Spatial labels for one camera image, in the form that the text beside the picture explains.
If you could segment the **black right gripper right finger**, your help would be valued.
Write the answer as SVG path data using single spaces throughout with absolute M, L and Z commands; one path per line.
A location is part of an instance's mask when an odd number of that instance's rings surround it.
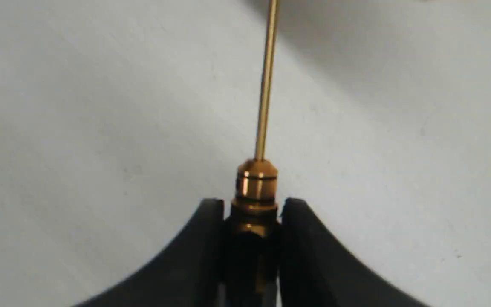
M 353 256 L 304 200 L 281 213 L 279 264 L 284 307 L 422 307 Z

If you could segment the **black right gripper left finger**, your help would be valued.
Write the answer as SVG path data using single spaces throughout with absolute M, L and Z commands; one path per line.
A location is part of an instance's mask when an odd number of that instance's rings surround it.
M 215 307 L 224 202 L 201 200 L 183 229 L 148 264 L 82 307 Z

